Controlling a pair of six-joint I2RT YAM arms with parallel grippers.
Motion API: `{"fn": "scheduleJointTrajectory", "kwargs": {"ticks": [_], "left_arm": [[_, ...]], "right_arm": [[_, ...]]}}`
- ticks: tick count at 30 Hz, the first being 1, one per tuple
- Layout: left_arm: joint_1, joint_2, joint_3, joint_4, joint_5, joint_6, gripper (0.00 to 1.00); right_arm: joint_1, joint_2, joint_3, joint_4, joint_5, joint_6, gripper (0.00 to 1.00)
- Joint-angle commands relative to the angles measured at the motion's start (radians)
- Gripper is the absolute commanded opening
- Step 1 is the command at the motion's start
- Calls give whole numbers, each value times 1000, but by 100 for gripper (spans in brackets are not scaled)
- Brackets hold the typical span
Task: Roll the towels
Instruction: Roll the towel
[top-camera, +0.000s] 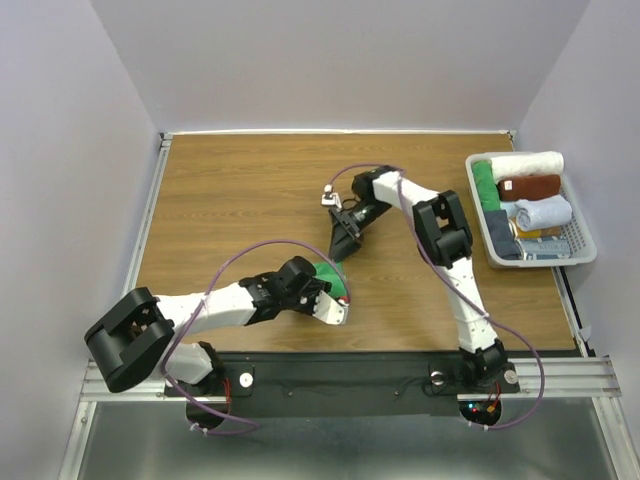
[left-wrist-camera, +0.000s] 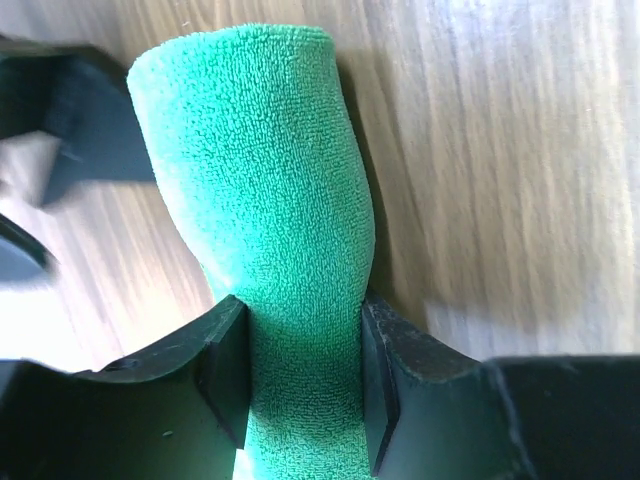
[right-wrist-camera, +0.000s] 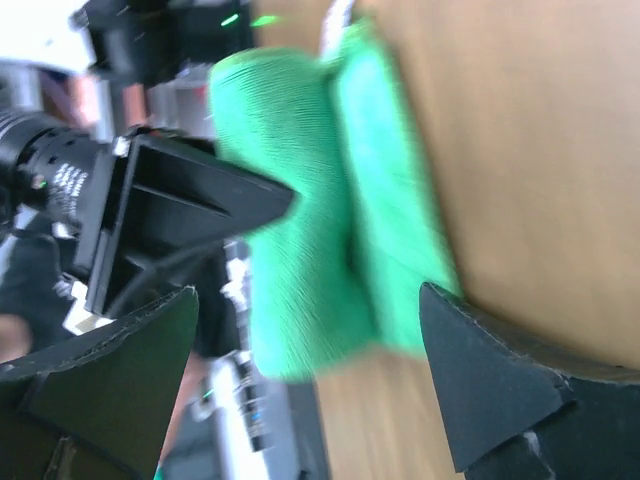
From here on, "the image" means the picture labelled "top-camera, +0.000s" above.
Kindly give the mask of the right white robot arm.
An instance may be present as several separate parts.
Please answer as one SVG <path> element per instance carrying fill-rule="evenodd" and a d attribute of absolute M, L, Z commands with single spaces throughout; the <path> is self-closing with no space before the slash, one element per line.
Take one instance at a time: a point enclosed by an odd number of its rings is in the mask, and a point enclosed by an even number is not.
<path fill-rule="evenodd" d="M 482 303 L 473 271 L 473 237 L 458 195 L 417 185 L 389 165 L 371 164 L 354 177 L 355 205 L 350 208 L 333 184 L 325 185 L 321 197 L 332 227 L 329 258 L 341 262 L 353 255 L 362 246 L 365 228 L 391 208 L 401 210 L 422 259 L 446 286 L 457 324 L 461 381 L 482 390 L 499 380 L 508 357 Z"/>

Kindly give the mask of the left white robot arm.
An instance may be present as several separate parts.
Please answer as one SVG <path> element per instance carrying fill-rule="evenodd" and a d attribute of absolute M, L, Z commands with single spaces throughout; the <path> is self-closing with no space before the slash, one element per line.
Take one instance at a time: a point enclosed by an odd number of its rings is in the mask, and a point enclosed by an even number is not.
<path fill-rule="evenodd" d="M 84 335 L 108 390 L 127 391 L 149 378 L 171 376 L 199 393 L 215 392 L 222 364 L 212 347 L 184 344 L 181 335 L 245 327 L 293 311 L 337 326 L 347 306 L 330 294 L 331 284 L 295 256 L 275 272 L 246 277 L 210 293 L 153 295 L 131 290 Z"/>

